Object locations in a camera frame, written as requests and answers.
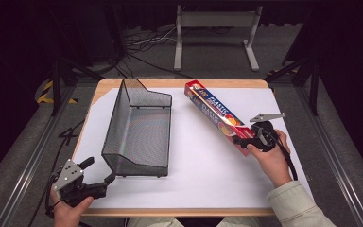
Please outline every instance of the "red box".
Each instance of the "red box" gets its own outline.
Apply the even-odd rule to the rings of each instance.
[[[185,84],[184,94],[207,116],[207,118],[231,141],[232,136],[253,138],[254,132],[238,119],[223,103],[208,91],[198,80]],[[244,156],[247,149],[235,145]]]

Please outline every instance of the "white table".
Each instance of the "white table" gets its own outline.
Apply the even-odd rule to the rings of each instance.
[[[95,200],[85,215],[132,216],[269,216],[266,200],[273,189],[254,157],[244,157],[183,93],[189,80],[141,80],[150,91],[173,98],[169,174],[167,177],[116,177],[107,197]],[[112,108],[121,80],[102,80],[78,140],[73,161],[90,156],[95,163],[85,170],[85,183],[100,183],[111,170],[101,157]],[[279,114],[273,93],[262,80],[211,80],[206,86],[246,125],[258,114]],[[271,120],[286,132],[282,118]],[[291,159],[299,181],[310,195],[294,146],[288,137]]]

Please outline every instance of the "human hand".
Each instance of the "human hand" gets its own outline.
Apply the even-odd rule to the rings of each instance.
[[[56,204],[54,207],[55,227],[78,227],[81,215],[94,201],[93,197],[87,197],[76,207],[71,207],[64,201],[57,204],[59,199],[54,189],[51,189],[51,198]]]
[[[275,131],[282,141],[283,147],[290,153],[290,148],[287,146],[287,136],[281,131]],[[252,144],[248,144],[247,149],[258,160],[262,170],[270,178],[275,188],[292,181],[285,156],[278,145],[268,152],[262,152]]]

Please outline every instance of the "black mesh basket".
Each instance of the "black mesh basket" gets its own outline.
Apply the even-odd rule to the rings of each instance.
[[[102,156],[117,176],[167,176],[172,96],[123,79]]]

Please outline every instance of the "white tabletop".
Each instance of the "white tabletop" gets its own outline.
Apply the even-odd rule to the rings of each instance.
[[[205,215],[218,214],[216,211],[230,211],[229,215],[236,211],[235,214],[239,215],[252,210],[264,211],[264,215],[271,214],[266,195],[273,185],[255,158],[243,156],[184,95],[183,88],[148,90],[171,94],[173,98],[169,174],[162,178],[116,177],[108,186],[107,196],[95,200],[87,214],[122,216],[127,214],[121,212],[125,210],[130,211],[129,216],[158,215],[157,212],[150,213],[150,210],[172,211],[160,213],[165,216],[194,215],[195,211],[207,211],[203,212]],[[209,90],[246,125],[250,125],[250,119],[258,114],[281,112],[269,88]],[[88,157],[95,157],[95,163],[85,170],[85,183],[100,183],[111,173],[101,157],[101,150],[117,92],[117,88],[111,89],[91,106],[79,139],[74,162],[80,163]],[[288,136],[282,118],[271,122],[275,129],[284,131]],[[289,136],[287,143],[299,181],[312,195]]]

